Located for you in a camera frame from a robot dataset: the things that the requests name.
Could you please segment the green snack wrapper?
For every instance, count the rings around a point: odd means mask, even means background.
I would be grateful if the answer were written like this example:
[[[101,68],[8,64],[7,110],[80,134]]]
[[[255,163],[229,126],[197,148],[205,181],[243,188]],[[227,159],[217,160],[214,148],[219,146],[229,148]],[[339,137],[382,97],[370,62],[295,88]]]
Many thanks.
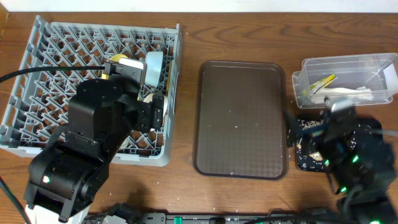
[[[310,85],[310,90],[313,94],[315,94],[318,90],[328,86],[330,83],[332,83],[336,79],[336,75],[332,73],[330,76],[326,78],[322,78],[321,80],[313,83]]]

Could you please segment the light blue bowl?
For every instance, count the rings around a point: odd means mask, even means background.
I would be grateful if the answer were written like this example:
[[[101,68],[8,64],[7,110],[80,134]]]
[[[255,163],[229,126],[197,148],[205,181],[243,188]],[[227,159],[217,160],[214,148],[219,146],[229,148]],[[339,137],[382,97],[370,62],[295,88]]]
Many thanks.
[[[160,75],[163,64],[163,52],[148,52],[146,55],[145,63],[146,79],[145,84],[157,88],[160,82]]]

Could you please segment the yellow plate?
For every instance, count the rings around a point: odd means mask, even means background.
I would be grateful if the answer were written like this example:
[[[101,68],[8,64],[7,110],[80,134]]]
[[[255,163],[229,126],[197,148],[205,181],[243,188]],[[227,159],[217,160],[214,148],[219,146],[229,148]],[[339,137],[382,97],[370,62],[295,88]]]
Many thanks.
[[[128,58],[124,54],[116,54],[104,63],[101,79],[109,80],[110,76],[122,75],[124,66],[120,63],[121,59]]]

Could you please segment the white pink bowl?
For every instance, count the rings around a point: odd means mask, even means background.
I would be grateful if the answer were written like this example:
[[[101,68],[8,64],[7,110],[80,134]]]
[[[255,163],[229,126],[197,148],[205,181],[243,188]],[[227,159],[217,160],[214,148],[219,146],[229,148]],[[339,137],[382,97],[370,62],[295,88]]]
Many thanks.
[[[140,94],[122,94],[116,104],[121,105],[122,118],[130,131],[149,133],[159,131],[165,116],[165,96],[152,94],[150,101],[140,100]]]

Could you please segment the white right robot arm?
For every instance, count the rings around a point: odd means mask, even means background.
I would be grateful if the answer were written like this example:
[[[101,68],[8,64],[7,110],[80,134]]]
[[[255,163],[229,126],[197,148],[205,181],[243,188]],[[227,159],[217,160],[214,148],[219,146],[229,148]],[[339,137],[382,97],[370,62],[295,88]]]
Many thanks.
[[[326,173],[336,181],[338,221],[346,223],[397,223],[397,212],[387,190],[397,178],[392,145],[372,118],[361,118],[347,97],[325,98],[318,124],[303,128],[284,112],[288,136],[303,140],[306,153],[318,152]]]

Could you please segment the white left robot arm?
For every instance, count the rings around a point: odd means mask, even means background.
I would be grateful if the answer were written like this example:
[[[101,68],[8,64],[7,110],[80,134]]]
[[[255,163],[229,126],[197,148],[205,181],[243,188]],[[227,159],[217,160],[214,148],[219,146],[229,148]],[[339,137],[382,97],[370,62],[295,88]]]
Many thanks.
[[[163,123],[164,95],[139,101],[122,79],[87,80],[68,104],[68,123],[51,135],[30,163],[24,198],[27,211],[43,208],[66,223],[83,214],[109,177],[109,165],[133,131]]]

